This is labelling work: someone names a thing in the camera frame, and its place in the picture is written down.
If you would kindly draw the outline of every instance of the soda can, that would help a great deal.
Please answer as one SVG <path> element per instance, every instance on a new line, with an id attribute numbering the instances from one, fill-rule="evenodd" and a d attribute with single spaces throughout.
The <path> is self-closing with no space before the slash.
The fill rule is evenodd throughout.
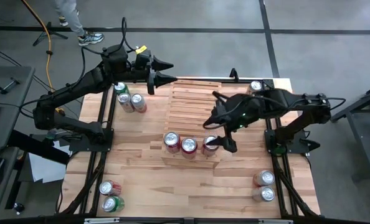
<path id="1" fill-rule="evenodd" d="M 131 104 L 131 97 L 128 93 L 122 93 L 118 96 L 118 102 L 127 113 L 134 112 L 134 107 Z"/>
<path id="2" fill-rule="evenodd" d="M 147 106 L 143 96 L 141 96 L 140 94 L 134 94 L 131 97 L 131 103 L 137 112 L 145 113 Z"/>
<path id="3" fill-rule="evenodd" d="M 205 156 L 213 156 L 219 146 L 208 146 L 207 143 L 210 141 L 215 140 L 217 137 L 215 136 L 208 136 L 203 141 L 203 147 L 202 147 L 202 154 Z"/>
<path id="4" fill-rule="evenodd" d="M 124 199 L 120 196 L 109 196 L 102 204 L 102 209 L 105 212 L 119 212 L 124 209 Z"/>
<path id="5" fill-rule="evenodd" d="M 252 190 L 252 198 L 257 202 L 270 202 L 275 198 L 275 193 L 270 187 L 259 187 Z"/>
<path id="6" fill-rule="evenodd" d="M 252 81 L 247 87 L 246 94 L 251 95 L 255 91 L 262 90 L 262 83 L 260 81 Z"/>
<path id="7" fill-rule="evenodd" d="M 177 153 L 179 152 L 181 146 L 181 139 L 179 134 L 175 132 L 169 132 L 164 135 L 164 145 L 166 145 L 167 151 L 170 153 Z"/>
<path id="8" fill-rule="evenodd" d="M 118 96 L 122 93 L 130 94 L 130 91 L 128 90 L 128 86 L 122 82 L 119 82 L 117 83 L 117 85 L 115 85 L 115 91 Z"/>
<path id="9" fill-rule="evenodd" d="M 275 181 L 275 176 L 271 171 L 263 170 L 258 174 L 254 175 L 253 178 L 254 184 L 261 187 L 261 186 L 268 186 L 273 184 Z"/>
<path id="10" fill-rule="evenodd" d="M 186 159 L 193 159 L 197 152 L 197 142 L 193 138 L 184 138 L 181 143 L 182 154 Z"/>
<path id="11" fill-rule="evenodd" d="M 99 191 L 103 195 L 120 195 L 121 185 L 112 180 L 105 180 L 99 185 Z"/>

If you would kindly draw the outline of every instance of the white paper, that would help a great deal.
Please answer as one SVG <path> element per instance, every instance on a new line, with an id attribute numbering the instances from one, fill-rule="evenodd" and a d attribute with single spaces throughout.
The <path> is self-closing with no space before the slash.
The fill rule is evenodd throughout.
<path id="1" fill-rule="evenodd" d="M 69 152 L 69 146 L 60 146 L 59 141 L 54 141 L 54 147 L 58 150 Z M 38 181 L 42 179 L 43 183 L 48 183 L 56 180 L 62 180 L 66 174 L 66 165 L 58 162 L 44 159 L 41 156 L 37 156 L 29 153 L 31 171 L 33 180 Z"/>

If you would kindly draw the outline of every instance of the gray floor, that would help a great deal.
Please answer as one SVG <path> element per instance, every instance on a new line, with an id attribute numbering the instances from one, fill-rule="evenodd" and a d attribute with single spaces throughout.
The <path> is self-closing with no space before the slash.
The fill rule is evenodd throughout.
<path id="1" fill-rule="evenodd" d="M 47 4 L 29 3 L 43 20 L 57 24 Z M 272 29 L 370 29 L 369 0 L 265 0 L 265 5 Z M 129 27 L 139 28 L 263 28 L 258 0 L 84 0 L 78 8 L 85 27 L 118 27 L 121 17 L 126 16 Z M 0 25 L 37 25 L 19 1 L 0 0 L 0 16 L 14 19 Z M 53 39 L 50 74 L 55 88 L 74 82 L 81 72 L 75 36 L 65 34 L 69 40 Z M 36 75 L 46 81 L 47 42 L 31 46 L 38 35 L 0 31 L 0 50 L 23 65 L 35 67 Z M 100 50 L 120 38 L 119 33 L 107 33 L 105 41 L 92 48 Z M 345 97 L 349 105 L 370 89 L 370 35 L 272 35 L 272 39 L 280 76 L 291 78 L 295 93 L 323 92 Z M 131 45 L 146 44 L 158 58 L 172 62 L 174 68 L 167 71 L 170 75 L 226 77 L 235 67 L 241 77 L 272 77 L 263 34 L 129 33 L 128 40 Z M 97 55 L 87 54 L 87 69 L 99 61 Z M 0 59 L 0 65 L 8 63 Z M 43 93 L 45 90 L 33 83 L 27 100 Z M 79 113 L 78 103 L 68 106 Z M 16 128 L 42 133 L 23 117 Z M 354 184 L 350 178 L 366 170 L 367 164 L 348 123 L 341 120 L 308 129 L 310 138 L 321 143 L 321 148 L 311 153 L 311 163 L 322 214 L 370 222 L 370 180 Z M 27 210 L 21 216 L 52 214 L 58 186 L 27 186 L 21 194 Z M 47 198 L 45 191 L 55 194 Z M 16 215 L 7 212 L 4 217 L 8 216 Z"/>

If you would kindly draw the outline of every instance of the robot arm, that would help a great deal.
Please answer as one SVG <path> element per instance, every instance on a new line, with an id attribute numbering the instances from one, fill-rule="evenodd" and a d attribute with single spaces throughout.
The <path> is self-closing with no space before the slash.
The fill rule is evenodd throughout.
<path id="1" fill-rule="evenodd" d="M 36 128 L 66 129 L 86 135 L 90 142 L 102 142 L 104 133 L 100 123 L 84 123 L 68 118 L 55 109 L 86 94 L 105 91 L 117 82 L 146 81 L 148 93 L 153 95 L 154 87 L 177 80 L 175 77 L 160 73 L 161 70 L 171 68 L 173 65 L 152 57 L 150 50 L 146 50 L 146 47 L 142 51 L 137 51 L 136 60 L 132 63 L 128 61 L 124 46 L 119 45 L 104 48 L 101 57 L 102 62 L 84 74 L 77 82 L 66 84 L 66 87 L 40 97 L 33 110 Z"/>
<path id="2" fill-rule="evenodd" d="M 310 124 L 329 121 L 330 104 L 324 94 L 294 95 L 286 90 L 272 89 L 256 91 L 252 95 L 236 94 L 231 97 L 213 92 L 217 98 L 211 117 L 203 124 L 206 129 L 224 127 L 225 137 L 218 137 L 209 145 L 220 145 L 230 152 L 236 152 L 236 142 L 231 132 L 247 128 L 259 119 L 280 118 L 289 111 L 302 111 L 303 114 L 285 127 L 275 130 L 275 143 L 285 144 L 294 138 L 295 133 Z"/>

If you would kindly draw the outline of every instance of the sneaker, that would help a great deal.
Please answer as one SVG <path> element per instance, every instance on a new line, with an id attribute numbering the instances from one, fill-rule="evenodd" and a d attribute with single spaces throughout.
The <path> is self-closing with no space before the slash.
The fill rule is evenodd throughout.
<path id="1" fill-rule="evenodd" d="M 69 23 L 66 21 L 66 18 L 64 16 L 59 16 L 59 24 L 62 27 L 67 27 L 69 25 Z"/>
<path id="2" fill-rule="evenodd" d="M 80 46 L 87 46 L 88 44 L 97 44 L 103 40 L 105 36 L 99 33 L 93 33 L 85 31 L 85 35 L 78 38 L 78 44 Z"/>

